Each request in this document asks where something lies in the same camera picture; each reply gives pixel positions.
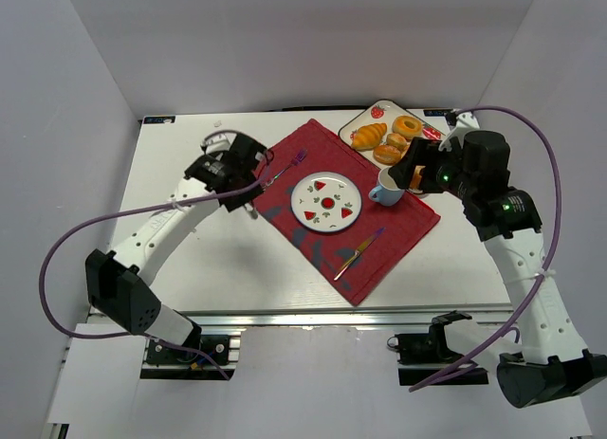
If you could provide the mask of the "croissant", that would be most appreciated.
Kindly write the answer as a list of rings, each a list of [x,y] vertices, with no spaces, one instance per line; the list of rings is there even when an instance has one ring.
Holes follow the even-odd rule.
[[[386,123],[372,123],[358,128],[352,136],[351,147],[356,151],[375,149],[387,133]]]

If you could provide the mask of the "metal serving tongs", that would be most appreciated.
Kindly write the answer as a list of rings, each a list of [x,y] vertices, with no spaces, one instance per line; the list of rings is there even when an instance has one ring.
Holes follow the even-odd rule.
[[[253,205],[251,204],[247,204],[246,206],[246,210],[248,212],[248,215],[251,219],[256,220],[259,217],[259,213],[258,211],[254,208]]]

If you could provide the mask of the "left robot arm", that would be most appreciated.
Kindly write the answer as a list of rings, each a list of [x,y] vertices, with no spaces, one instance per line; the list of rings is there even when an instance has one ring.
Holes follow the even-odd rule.
[[[184,172],[167,204],[152,213],[127,239],[85,260],[87,296],[133,336],[168,344],[176,358],[195,359],[201,348],[199,325],[166,306],[152,291],[158,271],[195,228],[217,210],[237,210],[263,193],[255,174],[273,155],[241,132],[215,132],[202,154]]]

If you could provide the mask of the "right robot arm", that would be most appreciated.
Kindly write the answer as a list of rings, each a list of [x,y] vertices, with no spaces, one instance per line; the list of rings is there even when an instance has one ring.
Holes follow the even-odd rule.
[[[479,127],[472,109],[451,110],[445,139],[417,138],[389,170],[401,190],[457,197],[477,231],[514,309],[495,332],[457,311],[433,319],[423,350],[449,365],[411,386],[416,392],[481,368],[495,375],[515,408],[581,395],[606,377],[606,357],[592,353],[573,324],[550,266],[560,239],[562,191],[547,146],[555,188],[551,243],[532,197],[509,184],[510,147]]]

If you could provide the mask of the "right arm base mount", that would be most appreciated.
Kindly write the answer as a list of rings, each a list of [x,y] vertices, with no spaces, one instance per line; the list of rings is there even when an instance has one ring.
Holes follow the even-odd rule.
[[[411,387],[460,358],[460,354],[448,348],[444,329],[453,322],[471,319],[467,313],[451,311],[433,318],[425,333],[403,333],[388,338],[388,349],[398,355],[399,385]]]

